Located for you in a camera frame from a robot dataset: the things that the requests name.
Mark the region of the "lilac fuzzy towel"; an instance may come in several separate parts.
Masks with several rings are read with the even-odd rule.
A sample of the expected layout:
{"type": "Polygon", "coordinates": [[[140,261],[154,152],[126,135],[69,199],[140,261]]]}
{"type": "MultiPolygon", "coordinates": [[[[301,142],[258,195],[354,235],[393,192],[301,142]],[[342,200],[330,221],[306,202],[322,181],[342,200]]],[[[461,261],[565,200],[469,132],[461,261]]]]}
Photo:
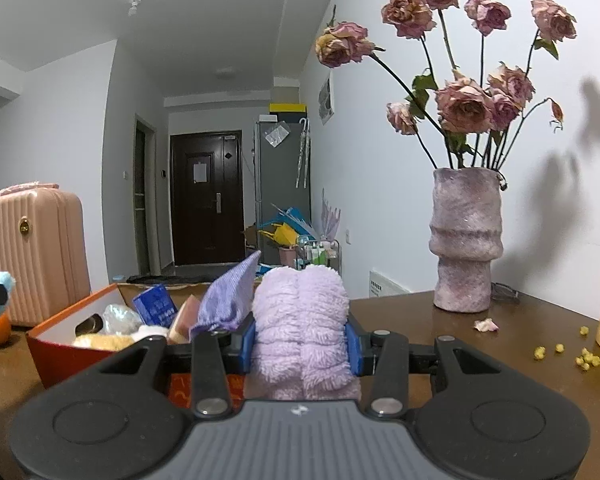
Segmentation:
{"type": "Polygon", "coordinates": [[[247,399],[355,400],[360,380],[349,364],[349,297],[340,275],[327,266],[284,266],[262,278],[254,293],[256,338],[247,399]]]}

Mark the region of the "purple woven pouch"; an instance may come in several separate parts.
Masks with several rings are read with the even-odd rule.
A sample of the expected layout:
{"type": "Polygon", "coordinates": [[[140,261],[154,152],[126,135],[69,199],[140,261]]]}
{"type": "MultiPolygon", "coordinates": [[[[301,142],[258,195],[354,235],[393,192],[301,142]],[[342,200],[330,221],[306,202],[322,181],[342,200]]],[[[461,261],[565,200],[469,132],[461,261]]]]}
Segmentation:
{"type": "Polygon", "coordinates": [[[260,255],[260,250],[253,252],[210,285],[198,309],[197,321],[189,331],[190,338],[238,329],[251,310],[260,255]]]}

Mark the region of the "blue handkerchief tissue pack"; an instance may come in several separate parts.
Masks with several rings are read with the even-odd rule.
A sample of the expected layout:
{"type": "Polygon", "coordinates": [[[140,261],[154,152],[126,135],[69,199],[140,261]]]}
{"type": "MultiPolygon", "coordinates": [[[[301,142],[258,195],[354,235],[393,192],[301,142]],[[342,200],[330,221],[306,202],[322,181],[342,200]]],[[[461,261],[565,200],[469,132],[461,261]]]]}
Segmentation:
{"type": "Polygon", "coordinates": [[[132,299],[132,305],[143,323],[169,328],[178,309],[163,285],[152,286],[132,299]]]}

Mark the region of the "white yellow plush toy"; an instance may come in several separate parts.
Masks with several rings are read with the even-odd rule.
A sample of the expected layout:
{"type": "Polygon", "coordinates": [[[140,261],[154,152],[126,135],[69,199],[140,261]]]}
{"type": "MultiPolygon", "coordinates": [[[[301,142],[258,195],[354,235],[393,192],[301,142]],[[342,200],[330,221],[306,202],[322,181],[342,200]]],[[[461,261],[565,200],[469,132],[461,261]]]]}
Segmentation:
{"type": "Polygon", "coordinates": [[[132,335],[86,334],[77,336],[72,345],[76,348],[117,352],[132,346],[146,337],[158,336],[166,338],[169,330],[161,326],[142,325],[132,335]]]}

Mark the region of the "clear plastic bag bundle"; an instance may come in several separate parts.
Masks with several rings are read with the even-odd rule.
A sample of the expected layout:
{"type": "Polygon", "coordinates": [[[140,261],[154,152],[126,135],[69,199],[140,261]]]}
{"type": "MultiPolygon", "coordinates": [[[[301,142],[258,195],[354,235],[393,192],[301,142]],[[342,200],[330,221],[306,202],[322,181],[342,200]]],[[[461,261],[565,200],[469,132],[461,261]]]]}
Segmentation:
{"type": "Polygon", "coordinates": [[[142,325],[140,315],[123,304],[108,304],[102,311],[102,332],[106,335],[132,335],[142,325]]]}

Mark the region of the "pink striped sponge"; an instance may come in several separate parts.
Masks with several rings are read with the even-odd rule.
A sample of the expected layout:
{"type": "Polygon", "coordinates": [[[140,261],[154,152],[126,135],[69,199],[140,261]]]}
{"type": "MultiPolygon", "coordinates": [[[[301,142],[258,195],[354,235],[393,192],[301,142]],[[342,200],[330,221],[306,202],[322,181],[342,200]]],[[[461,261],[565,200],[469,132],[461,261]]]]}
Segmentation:
{"type": "Polygon", "coordinates": [[[170,344],[189,343],[190,330],[197,323],[199,307],[200,300],[194,295],[189,295],[169,328],[168,341],[170,344]]]}

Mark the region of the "pink ribbed suitcase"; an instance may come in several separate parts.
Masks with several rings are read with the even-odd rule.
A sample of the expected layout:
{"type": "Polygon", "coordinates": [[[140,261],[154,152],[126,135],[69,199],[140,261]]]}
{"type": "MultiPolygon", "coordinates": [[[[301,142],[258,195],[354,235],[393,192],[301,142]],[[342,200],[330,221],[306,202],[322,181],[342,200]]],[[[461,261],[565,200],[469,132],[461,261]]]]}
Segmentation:
{"type": "Polygon", "coordinates": [[[76,194],[32,182],[0,192],[0,271],[15,280],[10,322],[33,327],[91,293],[76,194]]]}

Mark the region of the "metal storage trolley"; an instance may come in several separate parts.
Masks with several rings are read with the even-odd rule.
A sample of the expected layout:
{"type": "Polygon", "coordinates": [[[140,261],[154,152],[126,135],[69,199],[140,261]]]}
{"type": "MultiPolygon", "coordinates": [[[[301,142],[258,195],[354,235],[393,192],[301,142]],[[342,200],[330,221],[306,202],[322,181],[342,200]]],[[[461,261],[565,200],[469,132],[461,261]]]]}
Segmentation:
{"type": "Polygon", "coordinates": [[[302,238],[296,247],[294,268],[303,270],[310,264],[327,266],[340,274],[341,247],[338,240],[305,240],[302,238]]]}

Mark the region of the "orange cardboard box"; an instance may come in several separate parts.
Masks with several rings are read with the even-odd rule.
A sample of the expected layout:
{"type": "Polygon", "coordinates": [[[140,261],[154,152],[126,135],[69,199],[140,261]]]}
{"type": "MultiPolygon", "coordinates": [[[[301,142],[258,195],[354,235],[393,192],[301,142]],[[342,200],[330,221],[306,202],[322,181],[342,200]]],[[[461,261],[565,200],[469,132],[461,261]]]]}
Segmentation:
{"type": "MultiPolygon", "coordinates": [[[[174,306],[184,306],[190,296],[204,298],[209,283],[166,284],[174,306]]],[[[149,289],[145,284],[118,283],[95,292],[38,324],[27,332],[29,350],[44,388],[50,388],[87,367],[111,356],[114,352],[128,348],[148,336],[161,336],[168,341],[168,350],[180,350],[175,339],[168,338],[168,328],[140,323],[132,332],[131,322],[112,320],[109,325],[122,328],[107,328],[107,308],[122,308],[122,313],[134,310],[132,300],[149,289]]],[[[192,387],[190,386],[190,358],[184,364],[172,368],[168,385],[164,388],[171,402],[180,408],[189,408],[192,387]]],[[[244,376],[230,374],[225,367],[230,388],[230,400],[234,408],[244,402],[244,376]]]]}

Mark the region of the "fallen pink petal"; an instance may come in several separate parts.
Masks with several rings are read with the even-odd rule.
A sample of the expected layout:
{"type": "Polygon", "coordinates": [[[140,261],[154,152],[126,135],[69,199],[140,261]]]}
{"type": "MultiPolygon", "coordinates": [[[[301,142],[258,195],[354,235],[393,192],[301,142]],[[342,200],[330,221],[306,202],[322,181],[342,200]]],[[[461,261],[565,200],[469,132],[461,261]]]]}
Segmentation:
{"type": "Polygon", "coordinates": [[[474,323],[474,329],[479,333],[494,333],[500,328],[498,327],[498,324],[492,320],[492,318],[485,318],[484,320],[476,321],[474,323]]]}

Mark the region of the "purple textured vase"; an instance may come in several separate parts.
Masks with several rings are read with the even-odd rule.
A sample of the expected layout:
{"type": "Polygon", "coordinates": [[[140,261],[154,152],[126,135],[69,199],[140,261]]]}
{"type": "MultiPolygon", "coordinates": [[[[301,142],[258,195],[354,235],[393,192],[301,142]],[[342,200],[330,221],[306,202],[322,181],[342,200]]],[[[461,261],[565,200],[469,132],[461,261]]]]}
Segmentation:
{"type": "Polygon", "coordinates": [[[438,257],[434,305],[478,313],[491,303],[491,262],[503,255],[498,174],[474,167],[434,170],[429,250],[438,257]]]}

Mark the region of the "dark brown entry door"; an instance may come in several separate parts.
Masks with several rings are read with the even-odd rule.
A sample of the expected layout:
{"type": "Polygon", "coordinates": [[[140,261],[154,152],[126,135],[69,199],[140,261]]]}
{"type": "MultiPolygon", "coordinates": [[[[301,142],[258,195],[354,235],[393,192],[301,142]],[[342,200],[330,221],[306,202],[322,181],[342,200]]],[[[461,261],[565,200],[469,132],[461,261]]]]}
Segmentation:
{"type": "Polygon", "coordinates": [[[242,133],[176,134],[170,139],[170,154],[174,264],[242,260],[242,133]]]}

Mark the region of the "grey refrigerator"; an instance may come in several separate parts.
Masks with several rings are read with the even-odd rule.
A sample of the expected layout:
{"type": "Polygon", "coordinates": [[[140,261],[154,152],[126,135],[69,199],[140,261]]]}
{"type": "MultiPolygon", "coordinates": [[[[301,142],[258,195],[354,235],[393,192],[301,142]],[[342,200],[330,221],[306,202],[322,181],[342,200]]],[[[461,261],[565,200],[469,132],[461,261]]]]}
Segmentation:
{"type": "Polygon", "coordinates": [[[260,120],[254,130],[254,170],[256,170],[256,225],[275,220],[279,209],[297,208],[303,218],[311,220],[310,185],[300,178],[296,188],[302,123],[306,113],[276,113],[275,122],[260,120]],[[278,126],[289,133],[273,146],[266,138],[278,126]]]}

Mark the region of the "dried pink rose bouquet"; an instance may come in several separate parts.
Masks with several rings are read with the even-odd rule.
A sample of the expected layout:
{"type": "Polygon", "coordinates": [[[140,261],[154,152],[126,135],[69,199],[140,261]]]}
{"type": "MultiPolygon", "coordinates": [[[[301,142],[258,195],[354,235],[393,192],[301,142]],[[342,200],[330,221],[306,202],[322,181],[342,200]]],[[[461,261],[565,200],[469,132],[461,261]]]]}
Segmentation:
{"type": "Polygon", "coordinates": [[[428,61],[424,70],[405,81],[381,59],[384,48],[370,39],[367,28],[331,18],[314,42],[321,65],[334,68],[371,60],[406,93],[404,100],[386,107],[389,124],[401,136],[420,136],[422,122],[442,135],[449,166],[455,170],[480,167],[500,172],[529,116],[541,107],[530,79],[531,67],[498,64],[492,72],[480,70],[471,78],[454,58],[445,11],[464,10],[471,26],[486,38],[504,30],[512,16],[509,7],[496,0],[388,0],[380,10],[381,21],[400,39],[427,43],[439,29],[450,63],[451,77],[444,80],[428,61]]]}

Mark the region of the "yellow box on refrigerator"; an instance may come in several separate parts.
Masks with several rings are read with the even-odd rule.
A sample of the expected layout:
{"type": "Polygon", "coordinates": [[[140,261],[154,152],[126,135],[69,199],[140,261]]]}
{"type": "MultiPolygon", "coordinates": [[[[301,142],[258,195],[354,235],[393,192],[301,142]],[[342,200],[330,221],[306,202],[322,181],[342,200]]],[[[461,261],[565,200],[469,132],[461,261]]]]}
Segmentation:
{"type": "Polygon", "coordinates": [[[270,103],[268,104],[270,114],[294,113],[306,114],[306,104],[301,103],[270,103]]]}

